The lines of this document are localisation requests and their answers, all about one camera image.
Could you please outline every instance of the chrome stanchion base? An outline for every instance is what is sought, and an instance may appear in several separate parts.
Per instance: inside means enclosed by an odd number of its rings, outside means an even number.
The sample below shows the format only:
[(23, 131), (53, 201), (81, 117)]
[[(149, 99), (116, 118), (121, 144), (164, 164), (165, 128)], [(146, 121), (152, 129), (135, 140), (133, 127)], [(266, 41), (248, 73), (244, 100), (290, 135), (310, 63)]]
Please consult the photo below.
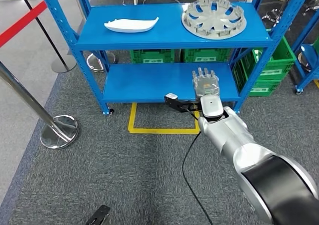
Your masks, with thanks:
[(63, 56), (66, 67), (64, 66), (60, 59), (56, 59), (51, 66), (51, 69), (56, 73), (66, 73), (69, 72), (76, 66), (76, 60), (72, 55)]
[(41, 131), (40, 139), (41, 142), (47, 148), (62, 149), (75, 140), (78, 134), (78, 124), (72, 116), (60, 115), (54, 117), (54, 120), (60, 130), (64, 132), (64, 134), (69, 139), (68, 141), (61, 139), (50, 126), (44, 125)]
[[(106, 51), (106, 56), (108, 57), (109, 64), (115, 64), (116, 61), (115, 56), (109, 51)], [(94, 54), (90, 54), (87, 59), (87, 66), (93, 72), (104, 72), (104, 67), (100, 60), (95, 57)]]

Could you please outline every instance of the blue metal shelf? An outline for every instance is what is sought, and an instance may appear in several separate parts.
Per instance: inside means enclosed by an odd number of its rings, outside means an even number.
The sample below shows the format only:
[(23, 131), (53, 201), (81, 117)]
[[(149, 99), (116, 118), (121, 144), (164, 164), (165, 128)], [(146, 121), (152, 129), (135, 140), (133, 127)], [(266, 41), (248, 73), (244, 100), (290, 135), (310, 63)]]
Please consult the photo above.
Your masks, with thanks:
[(314, 48), (310, 44), (302, 44), (301, 49), (305, 59), (311, 69), (314, 69), (316, 66), (317, 60), (318, 59), (318, 56), (314, 50)]
[[(215, 70), (219, 77), (222, 100), (235, 102), (233, 109), (238, 112), (305, 0), (290, 0), (279, 23), (269, 35), (256, 12), (262, 0), (253, 0), (253, 4), (236, 3), (243, 8), (247, 27), (235, 37), (218, 41), (199, 38), (185, 29), (181, 21), (181, 4), (91, 8), (88, 0), (79, 0), (87, 21), (81, 34), (78, 35), (71, 28), (58, 0), (44, 1), (103, 114), (109, 114), (109, 109), (106, 102), (163, 102), (164, 96), (169, 92), (176, 93), (180, 99), (195, 99), (192, 71), (199, 66)], [(155, 17), (159, 18), (158, 23), (144, 33), (115, 33), (104, 28), (104, 23), (115, 19), (149, 20)], [(112, 49), (176, 48), (263, 48), (263, 53), (239, 94), (228, 64), (133, 64), (109, 67), (105, 53), (105, 50)], [(82, 53), (84, 50), (93, 52), (108, 72), (103, 93), (87, 67)], [(236, 59), (238, 57), (232, 56), (229, 64), (235, 63)], [(317, 72), (319, 66), (306, 75), (300, 86), (309, 82), (311, 74)]]
[[(93, 7), (75, 47), (78, 50), (110, 49), (176, 49), (176, 48), (243, 48), (267, 47), (271, 39), (250, 3), (236, 3), (244, 9), (247, 27), (241, 34), (225, 40), (200, 38), (182, 24), (181, 4), (147, 4)], [(158, 21), (143, 33), (117, 33), (104, 23), (115, 19), (143, 19)]]
[(182, 100), (195, 100), (192, 72), (201, 66), (213, 69), (219, 78), (222, 101), (239, 99), (227, 63), (164, 63), (112, 65), (106, 81), (103, 101), (164, 102), (164, 97), (168, 93), (176, 94)]

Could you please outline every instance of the white plastic part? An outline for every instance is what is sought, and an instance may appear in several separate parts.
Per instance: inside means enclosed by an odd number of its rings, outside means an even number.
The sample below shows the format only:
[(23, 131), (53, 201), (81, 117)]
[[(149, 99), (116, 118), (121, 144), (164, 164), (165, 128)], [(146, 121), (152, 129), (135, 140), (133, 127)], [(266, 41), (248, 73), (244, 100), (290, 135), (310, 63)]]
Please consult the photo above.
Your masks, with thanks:
[(115, 32), (140, 33), (153, 28), (158, 20), (158, 17), (155, 20), (119, 19), (105, 23), (104, 26)]

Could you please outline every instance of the yellow floor tape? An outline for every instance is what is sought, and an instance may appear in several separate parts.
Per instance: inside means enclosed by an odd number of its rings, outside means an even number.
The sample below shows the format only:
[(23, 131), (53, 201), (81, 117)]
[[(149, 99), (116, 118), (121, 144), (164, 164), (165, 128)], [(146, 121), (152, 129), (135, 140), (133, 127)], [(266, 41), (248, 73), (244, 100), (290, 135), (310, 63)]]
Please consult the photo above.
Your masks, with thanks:
[[(131, 134), (198, 134), (200, 129), (197, 120), (195, 121), (194, 129), (149, 129), (134, 128), (135, 115), (136, 114), (136, 103), (132, 103), (127, 130)], [(199, 118), (199, 112), (195, 111), (195, 115)]]
[(317, 80), (314, 80), (314, 83), (319, 89), (319, 83)]

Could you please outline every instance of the red barrier rope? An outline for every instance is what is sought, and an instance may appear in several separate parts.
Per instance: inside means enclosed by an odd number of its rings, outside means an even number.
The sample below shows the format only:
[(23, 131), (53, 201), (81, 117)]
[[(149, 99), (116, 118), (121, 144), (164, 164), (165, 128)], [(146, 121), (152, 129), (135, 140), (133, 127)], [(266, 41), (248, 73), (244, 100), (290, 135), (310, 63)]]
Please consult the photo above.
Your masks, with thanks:
[(14, 38), (26, 26), (31, 23), (32, 20), (37, 18), (41, 13), (44, 12), (45, 9), (47, 9), (47, 5), (44, 1), (42, 1), (41, 3), (37, 5), (32, 10), (30, 10), (30, 12), (27, 13), (26, 15), (23, 16), (23, 18), (18, 20), (15, 24), (12, 25), (9, 29), (5, 31), (4, 33), (0, 35), (0, 48), (8, 42), (9, 40)]

